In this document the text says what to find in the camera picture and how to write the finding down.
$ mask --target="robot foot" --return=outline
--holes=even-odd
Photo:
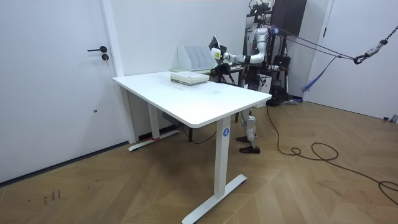
[[[238,142],[249,143],[249,140],[248,140],[248,137],[247,137],[247,136],[237,137],[236,140],[237,140]]]
[[[258,147],[248,146],[245,148],[241,148],[239,150],[239,152],[245,153],[245,154],[260,154],[260,149]]]

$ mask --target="robot leg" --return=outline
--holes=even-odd
[[[241,142],[249,142],[250,146],[240,149],[242,153],[255,153],[259,154],[260,149],[256,146],[256,118],[251,115],[251,109],[248,108],[241,112],[242,115],[242,126],[246,132],[246,137],[236,138]]]

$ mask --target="white wall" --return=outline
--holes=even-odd
[[[299,35],[301,38],[314,43],[318,42],[320,32],[323,32],[321,29],[328,2],[329,0],[307,0]],[[302,40],[289,38],[308,45]],[[287,48],[292,58],[289,70],[289,94],[303,96],[301,88],[307,84],[315,51],[291,41],[287,42]]]
[[[114,20],[125,75],[174,68],[178,45],[208,45],[213,35],[217,35],[230,52],[240,54],[247,8],[247,0],[114,0]],[[149,133],[147,103],[132,94],[129,101],[136,136]],[[171,125],[162,118],[159,122],[161,128]]]

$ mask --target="stack of paper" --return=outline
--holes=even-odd
[[[195,73],[195,72],[171,73],[170,77],[173,82],[177,82],[177,83],[181,83],[181,84],[189,85],[189,86],[205,83],[210,78],[209,75],[204,75],[204,74]]]

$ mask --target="white door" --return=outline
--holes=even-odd
[[[0,45],[0,182],[127,141],[100,0],[1,1]]]
[[[375,47],[398,26],[398,1],[335,0],[322,45],[356,57]],[[398,114],[398,32],[361,65],[336,59],[305,95],[321,105],[377,118]],[[315,78],[333,58],[318,54]]]

